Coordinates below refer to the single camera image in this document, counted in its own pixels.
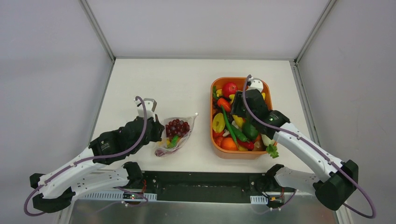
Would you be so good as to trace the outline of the dark grape bunch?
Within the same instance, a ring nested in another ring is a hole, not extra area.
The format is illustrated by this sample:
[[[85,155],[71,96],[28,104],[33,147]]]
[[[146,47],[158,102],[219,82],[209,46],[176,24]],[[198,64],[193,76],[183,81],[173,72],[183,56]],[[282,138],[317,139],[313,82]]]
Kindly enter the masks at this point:
[[[191,130],[190,124],[181,119],[174,119],[165,125],[166,137],[184,137]]]

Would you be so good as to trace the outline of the long green chili pepper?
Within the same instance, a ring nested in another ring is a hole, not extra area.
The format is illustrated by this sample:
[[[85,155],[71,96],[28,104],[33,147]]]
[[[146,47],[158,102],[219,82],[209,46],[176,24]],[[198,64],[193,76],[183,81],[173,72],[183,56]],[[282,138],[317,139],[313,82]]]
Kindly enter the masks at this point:
[[[178,144],[178,141],[179,141],[179,136],[178,135],[175,135],[170,141],[169,141],[169,143],[168,143],[168,148],[169,149],[172,149],[172,148],[175,148],[176,147],[176,145]]]

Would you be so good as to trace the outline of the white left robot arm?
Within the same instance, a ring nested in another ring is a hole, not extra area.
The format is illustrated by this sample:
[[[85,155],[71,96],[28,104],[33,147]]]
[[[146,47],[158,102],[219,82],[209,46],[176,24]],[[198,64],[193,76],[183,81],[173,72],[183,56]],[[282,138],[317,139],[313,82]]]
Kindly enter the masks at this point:
[[[140,187],[143,174],[137,162],[126,162],[120,168],[96,177],[88,177],[88,174],[137,153],[150,142],[161,141],[164,130],[165,126],[157,118],[136,117],[116,130],[102,133],[56,171],[46,175],[32,174],[29,180],[34,192],[27,201],[32,201],[40,214],[54,213],[98,190]]]

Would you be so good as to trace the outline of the yellow bell pepper slice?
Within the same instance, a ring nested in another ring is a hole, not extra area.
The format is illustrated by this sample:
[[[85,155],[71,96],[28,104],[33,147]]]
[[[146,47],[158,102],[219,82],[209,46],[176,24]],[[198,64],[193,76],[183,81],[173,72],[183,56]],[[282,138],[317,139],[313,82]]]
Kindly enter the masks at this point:
[[[225,119],[222,113],[217,113],[213,117],[212,129],[215,133],[221,133],[225,129]]]

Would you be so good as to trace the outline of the red apple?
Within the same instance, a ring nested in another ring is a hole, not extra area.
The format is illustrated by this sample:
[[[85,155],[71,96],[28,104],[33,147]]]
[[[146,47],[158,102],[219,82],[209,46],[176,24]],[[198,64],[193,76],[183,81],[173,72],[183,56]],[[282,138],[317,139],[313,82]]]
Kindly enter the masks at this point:
[[[229,98],[230,95],[238,91],[238,86],[233,82],[225,83],[222,87],[222,94],[224,97]]]

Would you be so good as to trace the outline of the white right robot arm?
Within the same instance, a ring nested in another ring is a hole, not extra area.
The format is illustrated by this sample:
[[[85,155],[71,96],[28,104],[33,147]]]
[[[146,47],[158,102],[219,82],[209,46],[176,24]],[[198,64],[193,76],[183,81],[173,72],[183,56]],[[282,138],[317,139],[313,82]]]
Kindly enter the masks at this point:
[[[268,109],[258,90],[238,91],[231,114],[246,119],[263,138],[286,147],[313,171],[310,174],[274,165],[265,178],[267,189],[298,189],[314,195],[330,210],[345,205],[358,189],[359,167],[354,161],[342,161],[306,138],[284,114]]]

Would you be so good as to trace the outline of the clear zip top bag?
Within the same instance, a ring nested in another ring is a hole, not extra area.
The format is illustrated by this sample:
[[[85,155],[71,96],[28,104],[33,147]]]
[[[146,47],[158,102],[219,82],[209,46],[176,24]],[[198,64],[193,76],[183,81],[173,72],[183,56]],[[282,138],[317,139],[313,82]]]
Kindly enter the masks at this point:
[[[162,140],[154,147],[156,157],[165,157],[179,151],[192,134],[198,113],[189,117],[171,117],[161,123],[165,126]]]

